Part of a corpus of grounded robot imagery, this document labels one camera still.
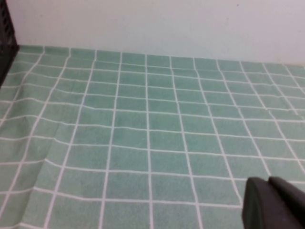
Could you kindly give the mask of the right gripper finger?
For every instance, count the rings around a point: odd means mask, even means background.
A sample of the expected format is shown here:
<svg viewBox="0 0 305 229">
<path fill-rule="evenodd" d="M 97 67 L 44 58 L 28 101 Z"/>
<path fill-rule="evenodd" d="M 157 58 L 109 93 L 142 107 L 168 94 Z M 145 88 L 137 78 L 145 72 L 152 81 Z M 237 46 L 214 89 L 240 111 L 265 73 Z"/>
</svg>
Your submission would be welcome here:
<svg viewBox="0 0 305 229">
<path fill-rule="evenodd" d="M 242 221 L 245 229 L 303 229 L 305 193 L 280 177 L 247 179 Z"/>
</svg>

